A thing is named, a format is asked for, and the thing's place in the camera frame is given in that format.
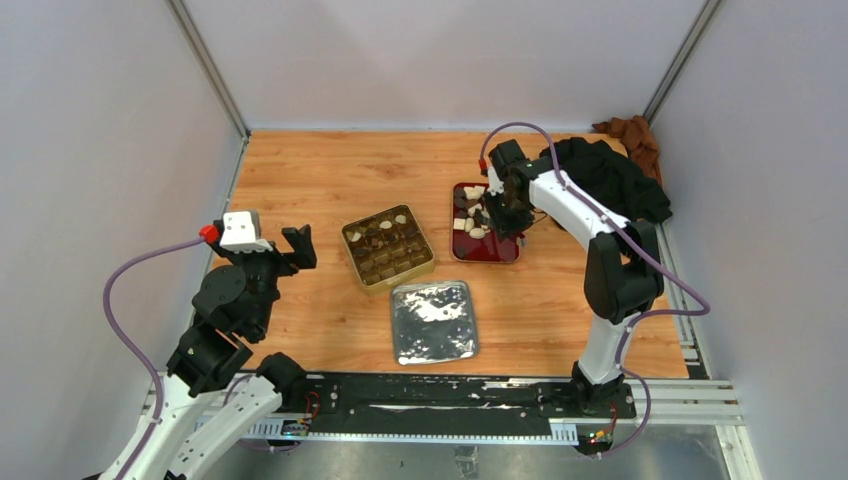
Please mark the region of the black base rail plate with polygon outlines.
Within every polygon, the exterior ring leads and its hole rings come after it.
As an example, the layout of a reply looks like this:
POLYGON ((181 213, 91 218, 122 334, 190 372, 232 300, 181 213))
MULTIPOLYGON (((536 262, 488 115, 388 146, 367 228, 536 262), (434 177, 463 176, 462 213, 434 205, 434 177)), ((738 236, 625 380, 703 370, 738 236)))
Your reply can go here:
POLYGON ((324 373, 309 376, 269 417, 283 424, 279 439, 576 445, 593 435, 584 427, 635 416, 626 384, 593 398, 569 380, 324 373))

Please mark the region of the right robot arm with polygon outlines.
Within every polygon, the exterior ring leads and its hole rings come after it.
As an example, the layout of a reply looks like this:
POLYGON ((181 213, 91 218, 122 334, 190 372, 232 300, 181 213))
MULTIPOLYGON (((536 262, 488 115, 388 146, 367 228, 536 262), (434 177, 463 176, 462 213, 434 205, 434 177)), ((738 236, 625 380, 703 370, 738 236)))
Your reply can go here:
POLYGON ((575 363, 571 403, 596 417, 611 403, 625 375, 623 356, 633 321, 664 291, 657 235, 646 221, 630 221, 604 207, 551 158, 480 163, 484 195, 496 234, 518 238, 547 214, 586 253, 583 292, 592 312, 589 340, 575 363))

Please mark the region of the red chocolate tray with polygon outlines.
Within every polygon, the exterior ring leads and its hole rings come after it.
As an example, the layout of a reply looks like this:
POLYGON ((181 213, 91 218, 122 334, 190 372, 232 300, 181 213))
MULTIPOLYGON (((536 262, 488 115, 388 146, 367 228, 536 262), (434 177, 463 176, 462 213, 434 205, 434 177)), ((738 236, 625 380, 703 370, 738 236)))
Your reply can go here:
POLYGON ((452 189, 450 243, 455 259, 464 262, 510 264, 519 259, 514 239, 501 239, 495 232, 483 183, 460 182, 452 189))

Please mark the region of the black cloth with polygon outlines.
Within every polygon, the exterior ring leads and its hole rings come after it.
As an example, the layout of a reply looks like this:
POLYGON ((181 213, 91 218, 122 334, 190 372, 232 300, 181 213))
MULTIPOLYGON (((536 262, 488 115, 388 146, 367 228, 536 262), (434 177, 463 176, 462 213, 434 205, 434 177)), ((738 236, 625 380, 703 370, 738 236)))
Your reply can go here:
POLYGON ((660 184, 606 142, 570 138, 554 147, 564 174, 606 208, 655 224, 672 217, 671 201, 660 184))

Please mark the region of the gold chocolate tin box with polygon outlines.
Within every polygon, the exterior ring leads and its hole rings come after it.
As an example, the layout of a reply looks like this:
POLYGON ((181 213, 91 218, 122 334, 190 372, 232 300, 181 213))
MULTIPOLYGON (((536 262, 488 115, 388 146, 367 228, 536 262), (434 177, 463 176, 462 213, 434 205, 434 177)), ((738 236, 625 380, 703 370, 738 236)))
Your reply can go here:
POLYGON ((357 281, 369 296, 386 293, 435 270, 434 251, 423 228, 406 204, 355 220, 342 228, 341 235, 357 281), (395 217, 400 214, 407 217, 405 224, 395 221, 395 217), (392 222, 390 230, 379 227, 386 220, 392 222), (377 228, 379 234, 367 237, 364 231, 369 227, 377 228), (351 242, 349 238, 356 231, 362 234, 362 238, 351 242))

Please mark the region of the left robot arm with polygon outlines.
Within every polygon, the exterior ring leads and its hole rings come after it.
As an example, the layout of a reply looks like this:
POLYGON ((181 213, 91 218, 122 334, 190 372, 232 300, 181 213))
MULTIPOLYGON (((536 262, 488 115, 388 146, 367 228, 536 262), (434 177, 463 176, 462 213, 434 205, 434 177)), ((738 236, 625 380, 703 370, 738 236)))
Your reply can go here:
POLYGON ((281 297, 279 278, 317 265, 310 225, 286 227, 281 233, 291 247, 288 252, 262 238, 253 217, 227 214, 202 227, 196 238, 142 254, 109 276, 102 292, 106 320, 147 370, 155 399, 100 478, 196 479, 268 414, 299 412, 303 426, 317 416, 320 397, 309 389, 306 371, 289 356, 271 354, 253 374, 239 374, 252 356, 250 345, 266 337, 272 307, 281 297), (227 263, 202 279, 192 299, 192 323, 165 372, 159 373, 118 324, 112 289, 131 267, 198 245, 208 246, 227 263))

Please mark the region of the brown cloth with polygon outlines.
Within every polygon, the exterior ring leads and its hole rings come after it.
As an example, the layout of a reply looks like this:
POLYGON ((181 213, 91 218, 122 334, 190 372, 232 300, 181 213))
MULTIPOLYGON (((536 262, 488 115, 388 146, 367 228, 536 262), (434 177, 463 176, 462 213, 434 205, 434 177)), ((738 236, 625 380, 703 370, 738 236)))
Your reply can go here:
POLYGON ((629 119, 613 117, 607 121, 594 123, 594 132, 606 134, 618 139, 624 146, 628 157, 643 173, 663 184, 660 168, 660 146, 652 133, 645 117, 634 115, 629 119))

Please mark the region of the silver tin lid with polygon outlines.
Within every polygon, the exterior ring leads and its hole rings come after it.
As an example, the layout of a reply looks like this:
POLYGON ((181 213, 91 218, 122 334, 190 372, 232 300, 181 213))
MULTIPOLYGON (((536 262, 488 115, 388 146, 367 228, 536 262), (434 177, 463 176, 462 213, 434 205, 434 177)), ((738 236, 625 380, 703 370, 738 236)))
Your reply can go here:
POLYGON ((395 360, 402 366, 452 362, 479 354, 476 313, 464 281, 394 288, 390 319, 395 360))

